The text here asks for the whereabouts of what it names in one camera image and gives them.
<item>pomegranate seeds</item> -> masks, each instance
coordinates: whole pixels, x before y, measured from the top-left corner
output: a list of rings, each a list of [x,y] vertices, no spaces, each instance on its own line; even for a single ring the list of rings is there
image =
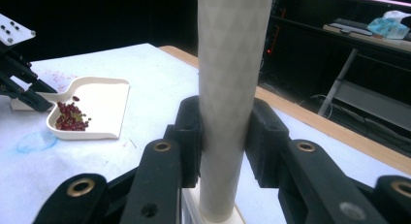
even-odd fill
[[[73,96],[73,100],[79,101],[79,97]],[[85,116],[85,114],[81,113],[81,110],[74,102],[69,105],[57,102],[57,107],[60,110],[60,115],[55,122],[56,129],[66,131],[85,131],[85,128],[88,127],[88,121],[91,120],[91,118],[88,118],[87,121],[83,121],[82,117]]]

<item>white cylindrical tube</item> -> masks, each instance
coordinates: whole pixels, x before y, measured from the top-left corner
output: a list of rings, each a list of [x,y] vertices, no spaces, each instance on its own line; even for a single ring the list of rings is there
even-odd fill
[[[272,0],[198,0],[200,113],[204,124],[200,211],[233,211]]]

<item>white table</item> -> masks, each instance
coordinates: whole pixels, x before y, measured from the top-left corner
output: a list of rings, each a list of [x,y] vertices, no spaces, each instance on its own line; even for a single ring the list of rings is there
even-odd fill
[[[180,101],[198,94],[198,70],[149,44],[32,62],[62,92],[72,79],[126,79],[130,92],[118,140],[63,141],[47,131],[48,112],[14,112],[0,97],[0,223],[30,223],[67,178],[94,173],[108,181],[137,167],[143,148],[174,124]],[[373,186],[380,175],[409,176],[277,111],[292,139],[321,145],[338,166]],[[244,157],[236,202],[247,223],[284,223],[274,189],[260,189]]]

